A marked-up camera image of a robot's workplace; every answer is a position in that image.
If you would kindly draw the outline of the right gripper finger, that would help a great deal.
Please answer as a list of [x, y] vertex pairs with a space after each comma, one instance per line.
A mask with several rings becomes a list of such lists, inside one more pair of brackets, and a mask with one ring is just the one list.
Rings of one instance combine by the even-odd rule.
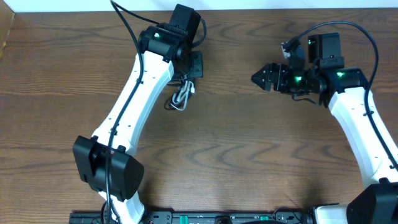
[[262, 78], [263, 76], [266, 76], [269, 71], [269, 64], [265, 64], [259, 71], [254, 73], [251, 78]]
[[272, 82], [265, 76], [252, 76], [251, 81], [265, 91], [271, 91]]

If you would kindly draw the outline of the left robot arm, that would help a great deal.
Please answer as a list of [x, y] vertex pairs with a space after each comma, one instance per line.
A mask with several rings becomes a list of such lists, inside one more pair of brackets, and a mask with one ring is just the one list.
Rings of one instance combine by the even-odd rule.
[[90, 138], [78, 136], [72, 148], [80, 179], [104, 198], [101, 223], [141, 221], [145, 208], [138, 188], [144, 167], [135, 154], [142, 129], [167, 85], [177, 91], [166, 109], [183, 111], [195, 93], [195, 80], [203, 76], [195, 34], [205, 21], [196, 10], [178, 4], [168, 22], [149, 24], [133, 37], [136, 58], [113, 108]]

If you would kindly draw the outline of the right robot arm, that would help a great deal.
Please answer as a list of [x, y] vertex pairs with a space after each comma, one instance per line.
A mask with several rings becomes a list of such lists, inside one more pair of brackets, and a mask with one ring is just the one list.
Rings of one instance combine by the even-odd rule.
[[298, 39], [283, 43], [282, 51], [288, 63], [264, 65], [252, 82], [295, 101], [318, 94], [318, 104], [342, 127], [364, 186], [347, 205], [313, 207], [302, 223], [397, 223], [397, 146], [367, 91], [363, 72], [345, 67], [339, 34], [309, 36], [307, 57]]

